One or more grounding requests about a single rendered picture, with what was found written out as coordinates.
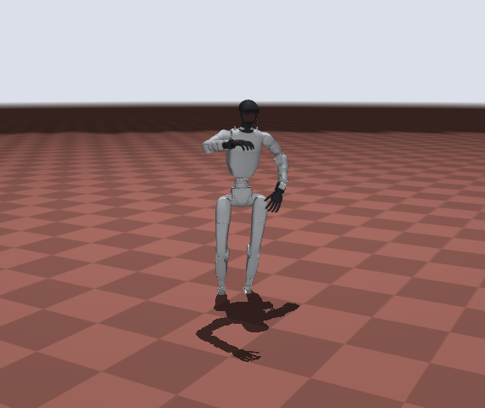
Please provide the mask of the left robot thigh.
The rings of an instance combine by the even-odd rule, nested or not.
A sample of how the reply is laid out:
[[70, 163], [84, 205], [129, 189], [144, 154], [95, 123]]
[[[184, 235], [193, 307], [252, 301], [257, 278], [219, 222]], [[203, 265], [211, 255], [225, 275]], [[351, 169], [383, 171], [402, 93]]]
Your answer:
[[252, 197], [251, 237], [250, 243], [247, 245], [247, 255], [250, 257], [253, 253], [258, 254], [260, 252], [268, 212], [268, 208], [265, 209], [268, 205], [268, 201], [265, 201], [265, 196], [253, 193]]

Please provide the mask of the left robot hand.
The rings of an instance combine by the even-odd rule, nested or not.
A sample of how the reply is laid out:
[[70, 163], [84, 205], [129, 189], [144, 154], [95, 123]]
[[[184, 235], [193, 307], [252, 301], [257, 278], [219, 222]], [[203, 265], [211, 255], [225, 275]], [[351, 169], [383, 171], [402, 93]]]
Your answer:
[[[275, 213], [277, 213], [277, 211], [279, 210], [279, 208], [281, 206], [282, 194], [284, 193], [284, 190], [278, 188], [279, 184], [280, 184], [280, 182], [277, 183], [276, 188], [275, 188], [275, 191], [271, 195], [269, 195], [267, 198], [265, 198], [265, 201], [267, 201], [269, 198], [271, 198], [271, 201], [269, 202], [269, 204], [267, 205], [267, 207], [265, 207], [265, 209], [268, 208], [270, 206], [270, 204], [272, 203], [272, 205], [271, 205], [270, 209], [268, 210], [268, 212], [274, 207], [271, 212], [273, 213], [276, 210], [276, 208], [277, 208], [277, 210], [275, 211]], [[278, 204], [278, 207], [277, 207], [277, 204]]]

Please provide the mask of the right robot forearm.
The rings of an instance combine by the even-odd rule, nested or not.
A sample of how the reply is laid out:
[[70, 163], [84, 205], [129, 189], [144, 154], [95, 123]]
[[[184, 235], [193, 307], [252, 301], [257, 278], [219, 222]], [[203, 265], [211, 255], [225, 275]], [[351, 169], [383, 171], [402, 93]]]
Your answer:
[[231, 149], [224, 149], [222, 147], [222, 144], [227, 142], [228, 140], [206, 140], [205, 142], [203, 142], [203, 144], [208, 145], [208, 149], [212, 152], [222, 151], [222, 150], [231, 150]]

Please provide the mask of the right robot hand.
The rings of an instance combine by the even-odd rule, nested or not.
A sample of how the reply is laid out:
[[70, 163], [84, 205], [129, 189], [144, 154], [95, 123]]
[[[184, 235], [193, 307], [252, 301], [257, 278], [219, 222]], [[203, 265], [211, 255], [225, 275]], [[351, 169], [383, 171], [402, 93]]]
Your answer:
[[243, 151], [245, 151], [244, 146], [247, 148], [247, 150], [248, 150], [248, 146], [250, 147], [250, 150], [252, 150], [252, 148], [254, 149], [254, 145], [252, 144], [252, 142], [241, 140], [241, 139], [238, 139], [238, 140], [229, 139], [227, 142], [222, 144], [222, 147], [224, 149], [234, 149], [238, 145], [242, 147]]

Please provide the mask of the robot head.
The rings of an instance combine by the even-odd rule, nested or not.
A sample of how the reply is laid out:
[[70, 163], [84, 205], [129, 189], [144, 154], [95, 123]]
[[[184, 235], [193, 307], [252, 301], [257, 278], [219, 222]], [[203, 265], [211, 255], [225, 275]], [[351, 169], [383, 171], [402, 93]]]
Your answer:
[[[260, 112], [259, 106], [257, 106], [257, 104], [254, 101], [252, 101], [250, 99], [246, 99], [243, 102], [241, 102], [241, 104], [239, 105], [238, 108], [241, 112], [241, 118], [242, 118], [242, 125], [240, 127], [245, 128], [243, 130], [241, 130], [241, 129], [238, 129], [238, 130], [240, 130], [244, 133], [252, 133], [254, 130], [250, 130], [250, 128], [257, 121], [257, 118], [258, 118], [258, 115], [259, 115], [259, 112]], [[254, 121], [253, 122], [244, 121], [244, 116], [243, 116], [244, 114], [246, 114], [246, 115], [255, 114]]]

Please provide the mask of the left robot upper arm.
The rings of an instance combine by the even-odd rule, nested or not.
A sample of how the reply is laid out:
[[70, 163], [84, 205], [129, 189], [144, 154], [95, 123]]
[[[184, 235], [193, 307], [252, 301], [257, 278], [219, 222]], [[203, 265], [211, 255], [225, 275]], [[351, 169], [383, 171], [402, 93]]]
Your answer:
[[284, 153], [282, 152], [281, 147], [270, 134], [266, 132], [261, 133], [263, 135], [263, 145], [267, 146], [270, 152], [276, 156], [276, 158], [274, 158], [276, 165], [282, 165], [282, 156]]

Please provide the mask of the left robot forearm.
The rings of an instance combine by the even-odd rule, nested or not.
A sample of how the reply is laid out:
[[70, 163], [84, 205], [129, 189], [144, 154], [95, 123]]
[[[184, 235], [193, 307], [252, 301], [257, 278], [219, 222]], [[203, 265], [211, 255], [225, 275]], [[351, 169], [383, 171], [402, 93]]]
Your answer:
[[285, 190], [286, 183], [288, 182], [288, 158], [285, 155], [282, 156], [282, 165], [277, 168], [277, 171], [277, 182], [280, 182], [278, 188]]

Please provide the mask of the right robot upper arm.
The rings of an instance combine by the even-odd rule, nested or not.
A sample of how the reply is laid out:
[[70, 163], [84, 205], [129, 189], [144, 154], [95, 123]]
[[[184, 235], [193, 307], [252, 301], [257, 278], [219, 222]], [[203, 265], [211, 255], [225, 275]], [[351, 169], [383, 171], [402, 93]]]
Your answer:
[[[215, 136], [213, 136], [209, 140], [228, 140], [228, 139], [231, 139], [231, 131], [221, 130], [219, 131], [219, 133], [215, 134]], [[208, 149], [207, 144], [203, 144], [203, 150], [205, 151], [206, 154], [213, 153]]]

